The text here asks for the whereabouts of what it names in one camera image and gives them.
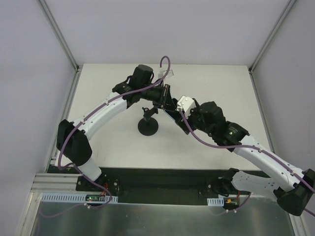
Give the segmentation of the black phone stand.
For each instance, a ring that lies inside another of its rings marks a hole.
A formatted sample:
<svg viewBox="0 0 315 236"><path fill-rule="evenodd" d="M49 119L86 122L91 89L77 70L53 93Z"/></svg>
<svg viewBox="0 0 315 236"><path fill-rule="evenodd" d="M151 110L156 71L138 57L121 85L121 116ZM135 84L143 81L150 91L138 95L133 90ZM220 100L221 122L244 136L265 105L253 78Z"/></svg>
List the black phone stand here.
<svg viewBox="0 0 315 236"><path fill-rule="evenodd" d="M138 131L144 136L152 136L158 131L158 122L152 116L158 114L158 109L153 107L142 108L143 118L138 122Z"/></svg>

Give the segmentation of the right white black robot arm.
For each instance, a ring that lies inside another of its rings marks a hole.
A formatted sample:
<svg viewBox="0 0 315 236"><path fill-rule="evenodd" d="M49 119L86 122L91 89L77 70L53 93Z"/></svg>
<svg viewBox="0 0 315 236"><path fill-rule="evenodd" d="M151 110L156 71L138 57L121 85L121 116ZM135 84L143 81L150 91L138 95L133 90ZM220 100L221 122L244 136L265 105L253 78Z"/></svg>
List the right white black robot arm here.
<svg viewBox="0 0 315 236"><path fill-rule="evenodd" d="M263 147L246 129L227 121L222 109L214 101L198 104L193 98L182 96L179 100L167 98L165 109L186 134L195 130L213 139L213 148L225 148L257 166L267 178L247 176L230 169L221 182L227 194L235 191L257 193L275 200L286 212L300 216L315 193L315 172L302 170L284 161Z"/></svg>

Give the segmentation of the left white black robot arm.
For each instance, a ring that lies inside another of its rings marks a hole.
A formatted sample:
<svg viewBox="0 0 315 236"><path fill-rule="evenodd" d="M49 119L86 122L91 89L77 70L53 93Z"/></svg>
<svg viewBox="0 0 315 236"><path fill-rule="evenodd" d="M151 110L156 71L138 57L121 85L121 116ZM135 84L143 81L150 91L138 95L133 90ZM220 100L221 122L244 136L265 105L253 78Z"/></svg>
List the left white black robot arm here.
<svg viewBox="0 0 315 236"><path fill-rule="evenodd" d="M92 159L90 139L114 116L128 109L131 105L145 99L158 108L174 111L176 103L169 94L169 87L164 83L171 69L161 69L158 80L153 81L153 69L147 65L138 65L133 74L125 81L115 85L108 96L87 114L73 121L62 120L58 126L57 149L59 159L63 156L70 160L79 173L87 177L87 186L99 191L104 186L100 167Z"/></svg>

